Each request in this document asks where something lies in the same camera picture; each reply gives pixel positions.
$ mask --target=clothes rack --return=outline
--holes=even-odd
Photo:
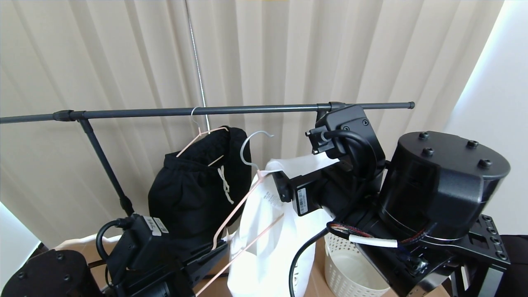
[[[341,102],[329,102],[318,104],[291,104],[291,105],[255,105],[255,106],[222,106],[222,107],[199,107],[199,108],[156,108],[156,109],[121,109],[121,110],[95,110],[95,111],[74,111],[60,110],[52,114],[26,115],[0,117],[0,124],[42,122],[55,120],[59,122],[80,123],[83,131],[95,150],[101,165],[112,186],[116,190],[121,207],[128,216],[134,213],[132,202],[125,195],[119,181],[117,180],[106,155],[97,140],[89,119],[97,118],[124,118],[124,117],[154,117],[154,116],[189,116],[194,109],[194,115],[225,115],[225,114],[256,114],[256,113],[291,113],[291,112],[316,112],[316,119],[321,118],[326,112],[331,112],[353,104]],[[365,103],[356,104],[363,109],[413,109],[414,102],[403,103]]]

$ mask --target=curtain fold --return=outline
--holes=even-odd
[[[368,110],[390,159],[400,135],[442,130],[502,1],[1,1],[0,115],[341,101],[415,101]],[[204,130],[204,116],[195,116]],[[315,113],[211,115],[273,138],[254,161],[310,152]],[[147,214],[166,153],[190,117],[91,121],[121,186]],[[124,212],[76,123],[0,126],[0,199],[48,246]]]

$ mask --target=black fabric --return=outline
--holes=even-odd
[[[251,166],[240,160],[246,133],[239,128],[226,128],[229,131],[211,132],[179,157],[179,152],[165,155],[164,166],[148,193],[150,215],[162,220],[181,250],[212,243],[215,232],[251,186]],[[249,142],[243,154],[251,162]],[[208,166],[221,155],[224,157]],[[224,166],[234,204],[225,195],[218,173],[220,166]],[[242,209],[229,225],[242,214]]]
[[[528,296],[528,236],[501,235],[511,265],[504,273],[496,297]]]

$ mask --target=white plastic basket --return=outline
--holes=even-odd
[[[325,278],[337,297],[378,297],[389,285],[356,246],[333,234],[325,236]]]

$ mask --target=hanger hook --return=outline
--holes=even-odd
[[[258,165],[256,165],[255,163],[249,163],[249,162],[247,162],[247,161],[244,159],[244,148],[246,147],[246,144],[248,143],[249,139],[252,138],[253,136],[255,136],[256,134],[259,134],[259,133],[264,133],[264,134],[266,134],[268,137],[273,137],[273,136],[274,136],[274,135],[269,134],[269,133],[266,132],[266,131],[256,131],[256,132],[254,132],[253,134],[249,135],[248,138],[246,138],[246,140],[244,140],[244,142],[242,143],[242,148],[240,149],[240,159],[242,160],[242,163],[244,163],[244,164],[246,164],[246,165],[253,166],[253,167],[255,167],[258,171],[260,171],[260,168],[258,167]]]
[[[195,108],[193,108],[193,110],[191,110],[191,120],[196,124],[196,126],[198,127],[198,133],[202,133],[202,131],[200,130],[200,124],[198,124],[198,122],[194,119],[193,117],[193,113],[194,113],[194,110],[197,109],[199,106],[196,106]]]

